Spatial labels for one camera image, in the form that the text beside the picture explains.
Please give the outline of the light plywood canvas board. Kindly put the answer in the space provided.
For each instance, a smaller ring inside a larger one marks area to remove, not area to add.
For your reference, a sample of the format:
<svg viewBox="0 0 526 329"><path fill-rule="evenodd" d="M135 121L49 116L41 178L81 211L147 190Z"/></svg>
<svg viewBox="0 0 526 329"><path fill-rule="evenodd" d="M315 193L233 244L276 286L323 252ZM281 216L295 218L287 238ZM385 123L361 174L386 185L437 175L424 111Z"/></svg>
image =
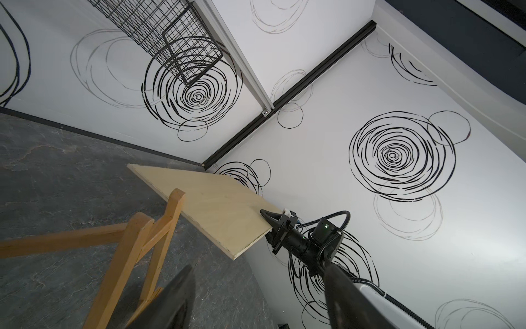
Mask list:
<svg viewBox="0 0 526 329"><path fill-rule="evenodd" d="M128 164L164 200L179 189L185 193L182 215L232 260L271 231L260 210L279 208L234 178L205 172Z"/></svg>

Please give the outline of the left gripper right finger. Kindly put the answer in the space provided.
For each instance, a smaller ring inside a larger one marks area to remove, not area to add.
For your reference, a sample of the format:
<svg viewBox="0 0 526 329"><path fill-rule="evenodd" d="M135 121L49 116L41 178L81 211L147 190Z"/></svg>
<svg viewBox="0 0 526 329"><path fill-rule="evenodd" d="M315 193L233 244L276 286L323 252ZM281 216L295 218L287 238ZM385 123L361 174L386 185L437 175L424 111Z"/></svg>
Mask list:
<svg viewBox="0 0 526 329"><path fill-rule="evenodd" d="M394 328L336 265L325 269L324 284L331 328Z"/></svg>

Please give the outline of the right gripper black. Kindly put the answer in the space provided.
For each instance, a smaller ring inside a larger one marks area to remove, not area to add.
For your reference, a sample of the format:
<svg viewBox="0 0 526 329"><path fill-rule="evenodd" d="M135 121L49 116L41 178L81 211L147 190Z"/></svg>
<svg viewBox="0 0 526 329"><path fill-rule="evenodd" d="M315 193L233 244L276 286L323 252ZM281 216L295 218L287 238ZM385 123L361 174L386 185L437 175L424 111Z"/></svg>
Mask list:
<svg viewBox="0 0 526 329"><path fill-rule="evenodd" d="M294 224L286 215L264 209L260 214L272 227L265 237L274 254L285 248L302 263L312 263L312 241L296 229L298 222Z"/></svg>

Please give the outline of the small wooden easel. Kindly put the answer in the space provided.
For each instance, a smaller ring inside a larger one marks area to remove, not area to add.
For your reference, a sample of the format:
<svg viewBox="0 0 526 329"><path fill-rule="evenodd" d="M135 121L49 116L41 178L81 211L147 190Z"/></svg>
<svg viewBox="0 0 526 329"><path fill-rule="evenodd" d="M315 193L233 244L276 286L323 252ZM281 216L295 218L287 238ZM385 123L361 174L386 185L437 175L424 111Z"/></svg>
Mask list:
<svg viewBox="0 0 526 329"><path fill-rule="evenodd" d="M184 200L185 193L175 189L168 198L164 215L157 221L138 212L126 223L2 241L1 257L7 259L115 243L115 254L84 322L85 328L106 328L133 268L148 253L152 256L133 318L160 294L157 282Z"/></svg>

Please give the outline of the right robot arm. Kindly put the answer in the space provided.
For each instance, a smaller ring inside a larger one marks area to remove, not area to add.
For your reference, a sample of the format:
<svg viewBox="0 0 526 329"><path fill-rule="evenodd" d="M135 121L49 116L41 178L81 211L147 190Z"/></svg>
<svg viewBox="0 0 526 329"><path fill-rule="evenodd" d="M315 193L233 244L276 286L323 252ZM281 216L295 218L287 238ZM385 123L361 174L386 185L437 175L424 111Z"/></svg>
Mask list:
<svg viewBox="0 0 526 329"><path fill-rule="evenodd" d="M378 271L368 259L370 254L346 231L351 219L349 211L334 212L305 223L293 211L277 213L262 209L260 215L271 226L265 238L272 253L287 251L290 283L303 311L311 317L319 316L320 322L328 323L327 303L321 300L321 294L325 293L326 269L333 265L343 278L360 288L370 288L420 327L432 327L380 288Z"/></svg>

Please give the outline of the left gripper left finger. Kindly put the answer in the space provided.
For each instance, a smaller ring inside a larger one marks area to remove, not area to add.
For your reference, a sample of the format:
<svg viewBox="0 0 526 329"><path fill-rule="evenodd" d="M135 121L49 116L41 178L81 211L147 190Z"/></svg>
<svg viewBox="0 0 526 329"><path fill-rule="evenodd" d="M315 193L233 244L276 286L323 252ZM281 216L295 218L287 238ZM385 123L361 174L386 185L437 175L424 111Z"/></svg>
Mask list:
<svg viewBox="0 0 526 329"><path fill-rule="evenodd" d="M195 274L187 265L126 328L189 328L195 296Z"/></svg>

